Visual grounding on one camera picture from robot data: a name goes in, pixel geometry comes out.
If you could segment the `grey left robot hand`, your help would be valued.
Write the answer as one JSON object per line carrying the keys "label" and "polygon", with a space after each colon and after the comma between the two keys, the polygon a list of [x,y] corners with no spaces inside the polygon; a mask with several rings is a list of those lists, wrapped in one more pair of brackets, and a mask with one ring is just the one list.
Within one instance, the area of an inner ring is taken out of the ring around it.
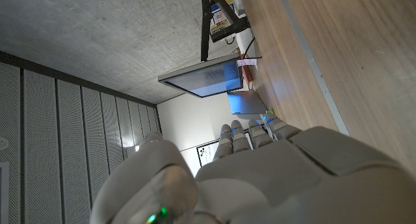
{"label": "grey left robot hand", "polygon": [[213,161],[192,174],[149,133],[101,187],[91,223],[414,223],[415,178],[396,160],[325,127],[273,114],[223,125]]}

